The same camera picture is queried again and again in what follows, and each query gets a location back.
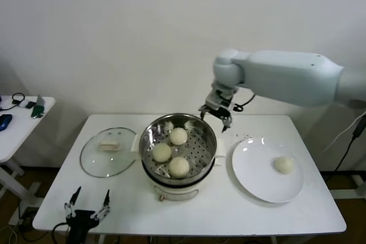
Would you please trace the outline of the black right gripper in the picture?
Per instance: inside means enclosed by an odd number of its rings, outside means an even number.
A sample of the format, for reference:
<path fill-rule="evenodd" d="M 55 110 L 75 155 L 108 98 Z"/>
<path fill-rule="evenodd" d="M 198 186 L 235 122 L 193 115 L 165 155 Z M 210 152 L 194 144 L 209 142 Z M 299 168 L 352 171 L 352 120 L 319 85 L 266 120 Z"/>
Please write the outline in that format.
<path fill-rule="evenodd" d="M 218 109 L 210 109 L 207 105 L 202 105 L 199 108 L 200 118 L 204 120 L 206 113 L 211 113 L 211 115 L 215 116 L 216 118 L 221 118 L 223 128 L 222 133 L 224 133 L 227 129 L 231 128 L 232 126 L 232 117 L 229 110 L 223 107 L 219 107 Z"/>

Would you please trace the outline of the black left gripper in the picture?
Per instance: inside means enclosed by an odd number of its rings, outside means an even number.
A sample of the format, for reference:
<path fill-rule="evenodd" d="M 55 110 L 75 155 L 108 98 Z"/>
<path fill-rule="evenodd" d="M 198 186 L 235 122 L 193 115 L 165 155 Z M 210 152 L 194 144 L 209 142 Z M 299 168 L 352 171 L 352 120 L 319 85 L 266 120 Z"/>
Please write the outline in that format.
<path fill-rule="evenodd" d="M 110 197 L 109 190 L 106 193 L 103 206 L 98 211 L 76 210 L 74 209 L 76 200 L 81 191 L 81 186 L 71 196 L 69 202 L 64 204 L 66 223 L 70 227 L 66 243 L 81 244 L 85 243 L 89 230 L 99 225 L 99 220 L 110 213 Z"/>

